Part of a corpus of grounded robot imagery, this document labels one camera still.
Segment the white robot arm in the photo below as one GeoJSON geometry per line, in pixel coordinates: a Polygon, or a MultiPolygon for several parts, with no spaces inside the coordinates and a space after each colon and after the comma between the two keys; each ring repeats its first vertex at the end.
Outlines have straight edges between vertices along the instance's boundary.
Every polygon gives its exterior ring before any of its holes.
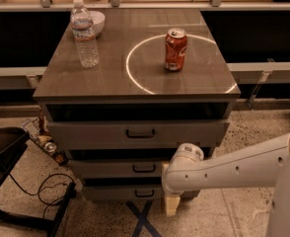
{"type": "Polygon", "coordinates": [[[290,133],[211,159],[183,143],[163,165],[162,187],[168,216],[177,212],[185,192],[273,187],[266,237],[290,237],[290,133]]]}

